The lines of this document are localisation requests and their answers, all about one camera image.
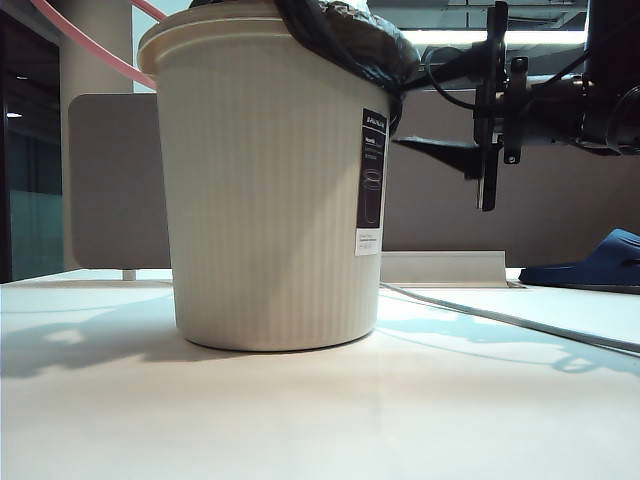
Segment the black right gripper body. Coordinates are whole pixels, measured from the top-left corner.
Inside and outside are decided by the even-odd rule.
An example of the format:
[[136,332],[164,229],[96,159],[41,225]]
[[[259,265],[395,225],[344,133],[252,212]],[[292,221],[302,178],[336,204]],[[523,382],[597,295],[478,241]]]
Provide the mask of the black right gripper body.
[[487,10],[487,37],[478,45],[481,81],[476,88],[473,135],[480,147],[480,210],[495,208],[499,155],[505,154],[507,164],[517,164],[521,157],[523,128],[518,117],[527,94],[528,59],[506,62],[507,29],[508,4],[497,1]]

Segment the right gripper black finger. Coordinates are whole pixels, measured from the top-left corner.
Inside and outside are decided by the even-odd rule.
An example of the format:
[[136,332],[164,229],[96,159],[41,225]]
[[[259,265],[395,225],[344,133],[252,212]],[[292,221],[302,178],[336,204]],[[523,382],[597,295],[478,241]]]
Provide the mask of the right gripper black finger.
[[396,138],[395,144],[426,154],[461,172],[466,180],[479,180],[482,173],[481,147],[465,142],[447,142],[416,136]]
[[409,90],[433,86],[433,81],[443,86],[447,82],[467,82],[474,86],[484,82],[487,74],[488,53],[486,47],[460,50],[454,47],[428,48],[421,58],[418,76],[409,82]]

